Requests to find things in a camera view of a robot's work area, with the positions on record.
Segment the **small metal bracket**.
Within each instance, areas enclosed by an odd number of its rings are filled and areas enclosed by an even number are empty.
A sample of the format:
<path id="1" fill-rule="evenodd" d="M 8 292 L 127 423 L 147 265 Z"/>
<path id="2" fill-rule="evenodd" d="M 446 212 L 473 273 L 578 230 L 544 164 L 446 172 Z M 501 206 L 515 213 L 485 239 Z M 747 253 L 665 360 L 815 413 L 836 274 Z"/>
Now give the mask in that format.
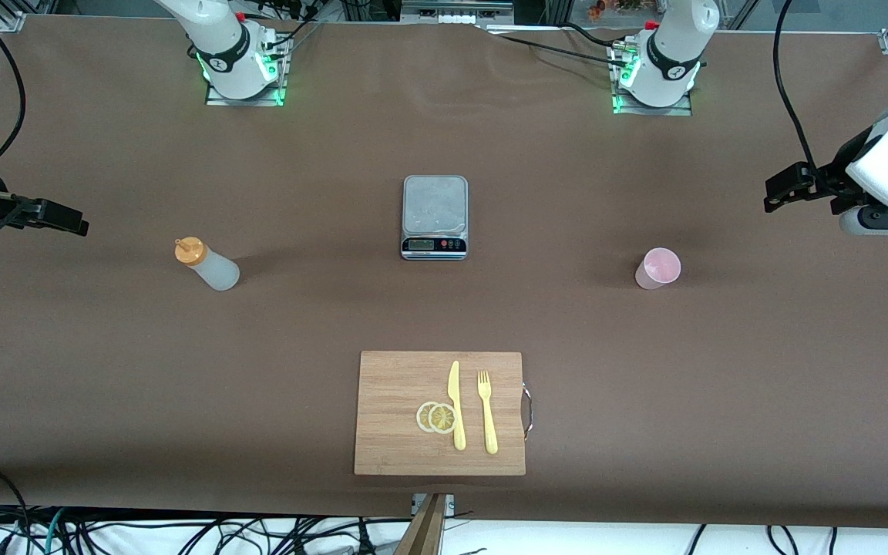
<path id="1" fill-rule="evenodd" d="M 422 509 L 422 505 L 425 501 L 427 501 L 430 497 L 430 494 L 413 494 L 412 502 L 410 503 L 410 516 L 416 516 L 416 514 Z M 453 519 L 456 513 L 456 504 L 455 498 L 452 494 L 443 494 L 442 499 L 445 501 L 445 509 L 444 516 L 445 519 Z"/>

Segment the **small orange object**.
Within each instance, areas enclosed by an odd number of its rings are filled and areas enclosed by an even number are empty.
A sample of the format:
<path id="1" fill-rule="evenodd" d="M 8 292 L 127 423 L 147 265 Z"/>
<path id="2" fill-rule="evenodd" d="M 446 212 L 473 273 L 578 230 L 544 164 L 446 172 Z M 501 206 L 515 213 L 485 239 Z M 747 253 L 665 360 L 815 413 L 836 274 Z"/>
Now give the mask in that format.
<path id="1" fill-rule="evenodd" d="M 587 14 L 591 21 L 602 20 L 603 17 L 630 15 L 644 9 L 646 0 L 593 0 Z"/>

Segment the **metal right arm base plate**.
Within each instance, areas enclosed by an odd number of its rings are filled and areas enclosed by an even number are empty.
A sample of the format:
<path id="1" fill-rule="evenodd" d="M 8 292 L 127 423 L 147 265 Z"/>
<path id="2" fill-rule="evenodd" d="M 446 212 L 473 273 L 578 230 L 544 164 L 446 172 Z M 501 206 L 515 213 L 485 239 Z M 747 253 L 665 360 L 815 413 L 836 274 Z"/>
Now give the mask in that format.
<path id="1" fill-rule="evenodd" d="M 225 56 L 197 52 L 209 106 L 283 106 L 291 66 L 289 34 L 244 28 L 246 49 Z"/>

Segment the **yellow plastic fork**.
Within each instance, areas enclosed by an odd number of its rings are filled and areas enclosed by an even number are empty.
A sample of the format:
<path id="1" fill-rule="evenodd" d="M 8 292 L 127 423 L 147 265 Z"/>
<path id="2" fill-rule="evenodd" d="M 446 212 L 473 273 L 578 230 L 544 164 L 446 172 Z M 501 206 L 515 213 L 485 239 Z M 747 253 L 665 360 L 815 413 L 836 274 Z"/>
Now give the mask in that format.
<path id="1" fill-rule="evenodd" d="M 491 456 L 498 453 L 498 438 L 491 411 L 491 381 L 489 373 L 482 370 L 478 373 L 478 394 L 483 407 L 484 449 Z"/>

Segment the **pink plastic cup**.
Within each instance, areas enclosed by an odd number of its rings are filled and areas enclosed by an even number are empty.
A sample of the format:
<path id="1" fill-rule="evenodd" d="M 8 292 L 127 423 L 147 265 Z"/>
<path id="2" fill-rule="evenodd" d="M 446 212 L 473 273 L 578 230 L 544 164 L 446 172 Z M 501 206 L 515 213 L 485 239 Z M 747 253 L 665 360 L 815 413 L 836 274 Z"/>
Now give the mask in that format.
<path id="1" fill-rule="evenodd" d="M 681 275 L 681 260 L 667 248 L 650 249 L 637 265 L 634 280 L 639 288 L 657 289 L 672 284 Z"/>

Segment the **brown table cover sheet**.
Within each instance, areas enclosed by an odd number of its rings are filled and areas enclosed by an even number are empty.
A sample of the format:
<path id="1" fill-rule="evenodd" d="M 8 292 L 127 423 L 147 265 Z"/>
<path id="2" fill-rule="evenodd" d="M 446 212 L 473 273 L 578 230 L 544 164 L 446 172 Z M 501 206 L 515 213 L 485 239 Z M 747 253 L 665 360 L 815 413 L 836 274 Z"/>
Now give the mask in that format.
<path id="1" fill-rule="evenodd" d="M 771 36 L 719 34 L 693 116 L 464 25 L 323 25 L 287 104 L 207 106 L 172 20 L 29 18 L 0 233 L 0 471 L 29 503 L 888 527 L 888 237 L 762 210 L 799 158 Z M 410 175 L 469 183 L 462 261 L 399 253 Z M 175 257 L 197 237 L 228 291 Z M 681 260 L 639 288 L 653 248 Z M 367 350 L 521 352 L 521 477 L 355 475 Z"/>

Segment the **silver digital kitchen scale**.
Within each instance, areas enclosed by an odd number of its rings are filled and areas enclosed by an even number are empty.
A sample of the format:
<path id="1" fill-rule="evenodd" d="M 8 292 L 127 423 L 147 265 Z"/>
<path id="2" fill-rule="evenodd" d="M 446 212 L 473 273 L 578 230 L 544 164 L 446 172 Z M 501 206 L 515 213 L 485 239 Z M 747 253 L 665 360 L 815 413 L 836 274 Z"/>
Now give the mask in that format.
<path id="1" fill-rule="evenodd" d="M 402 185 L 399 253 L 410 261 L 462 261 L 469 252 L 469 183 L 410 175 Z"/>

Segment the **yellow plastic knife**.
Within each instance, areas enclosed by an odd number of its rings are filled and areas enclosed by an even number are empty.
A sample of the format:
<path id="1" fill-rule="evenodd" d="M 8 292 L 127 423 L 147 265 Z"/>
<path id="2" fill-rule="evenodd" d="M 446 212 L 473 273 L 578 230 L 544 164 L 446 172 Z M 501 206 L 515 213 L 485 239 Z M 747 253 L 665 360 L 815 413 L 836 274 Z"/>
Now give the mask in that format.
<path id="1" fill-rule="evenodd" d="M 455 449 L 466 449 L 466 433 L 464 429 L 463 414 L 461 410 L 461 390 L 459 390 L 459 361 L 452 363 L 448 379 L 448 397 L 454 408 L 454 428 L 452 431 L 453 445 Z"/>

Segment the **wooden post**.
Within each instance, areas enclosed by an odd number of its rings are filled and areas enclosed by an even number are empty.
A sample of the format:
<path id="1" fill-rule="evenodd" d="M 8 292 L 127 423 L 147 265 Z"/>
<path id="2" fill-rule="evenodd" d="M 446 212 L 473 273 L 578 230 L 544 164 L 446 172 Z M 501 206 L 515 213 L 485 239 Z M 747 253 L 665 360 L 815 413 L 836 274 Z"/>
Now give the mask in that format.
<path id="1" fill-rule="evenodd" d="M 447 494 L 426 494 L 392 555 L 439 555 L 447 517 Z"/>

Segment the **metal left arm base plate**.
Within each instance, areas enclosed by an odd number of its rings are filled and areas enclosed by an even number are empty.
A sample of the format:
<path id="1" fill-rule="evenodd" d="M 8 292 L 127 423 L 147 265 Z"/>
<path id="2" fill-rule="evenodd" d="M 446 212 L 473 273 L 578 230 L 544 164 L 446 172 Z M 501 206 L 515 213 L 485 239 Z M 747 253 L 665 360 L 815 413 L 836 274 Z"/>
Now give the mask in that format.
<path id="1" fill-rule="evenodd" d="M 642 57 L 641 45 L 632 41 L 616 41 L 606 48 L 610 61 L 612 106 L 617 115 L 690 116 L 691 88 L 700 66 L 694 66 L 680 79 L 667 80 L 651 61 Z"/>

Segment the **translucent squeeze bottle orange cap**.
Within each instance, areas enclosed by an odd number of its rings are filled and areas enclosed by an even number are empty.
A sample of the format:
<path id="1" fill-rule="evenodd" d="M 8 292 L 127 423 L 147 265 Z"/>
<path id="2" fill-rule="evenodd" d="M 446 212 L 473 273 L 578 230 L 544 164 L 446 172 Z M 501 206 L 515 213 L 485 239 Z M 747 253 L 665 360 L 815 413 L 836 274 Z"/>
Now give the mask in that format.
<path id="1" fill-rule="evenodd" d="M 175 257 L 215 291 L 228 291 L 236 287 L 241 277 L 241 270 L 235 262 L 219 255 L 197 237 L 176 239 Z"/>

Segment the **wooden cutting board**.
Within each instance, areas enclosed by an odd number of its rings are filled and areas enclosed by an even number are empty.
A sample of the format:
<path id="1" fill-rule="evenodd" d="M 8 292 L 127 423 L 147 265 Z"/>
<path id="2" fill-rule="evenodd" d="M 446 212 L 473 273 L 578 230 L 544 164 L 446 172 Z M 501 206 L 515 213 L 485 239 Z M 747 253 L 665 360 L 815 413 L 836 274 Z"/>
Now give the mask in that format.
<path id="1" fill-rule="evenodd" d="M 459 361 L 466 449 L 452 433 L 423 432 L 420 405 L 452 406 L 449 372 Z M 483 407 L 478 373 L 491 381 L 491 411 L 498 453 L 484 449 Z M 519 352 L 364 351 L 360 358 L 355 432 L 355 473 L 359 476 L 523 476 L 523 358 Z"/>

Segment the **white power strip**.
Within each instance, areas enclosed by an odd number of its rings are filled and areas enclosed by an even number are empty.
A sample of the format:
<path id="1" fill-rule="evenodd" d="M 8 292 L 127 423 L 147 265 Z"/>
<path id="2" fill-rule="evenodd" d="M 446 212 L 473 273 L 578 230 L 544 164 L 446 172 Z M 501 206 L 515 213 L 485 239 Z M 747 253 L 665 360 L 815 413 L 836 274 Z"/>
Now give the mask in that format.
<path id="1" fill-rule="evenodd" d="M 513 0 L 401 0 L 399 21 L 409 24 L 513 25 Z"/>

